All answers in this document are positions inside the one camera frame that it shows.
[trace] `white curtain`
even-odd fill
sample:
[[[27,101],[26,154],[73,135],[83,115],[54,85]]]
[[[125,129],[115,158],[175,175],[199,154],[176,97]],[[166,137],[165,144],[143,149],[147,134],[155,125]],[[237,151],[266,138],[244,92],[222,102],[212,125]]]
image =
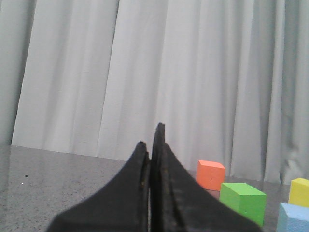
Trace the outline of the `white curtain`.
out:
[[[13,144],[309,177],[309,1],[38,0]]]

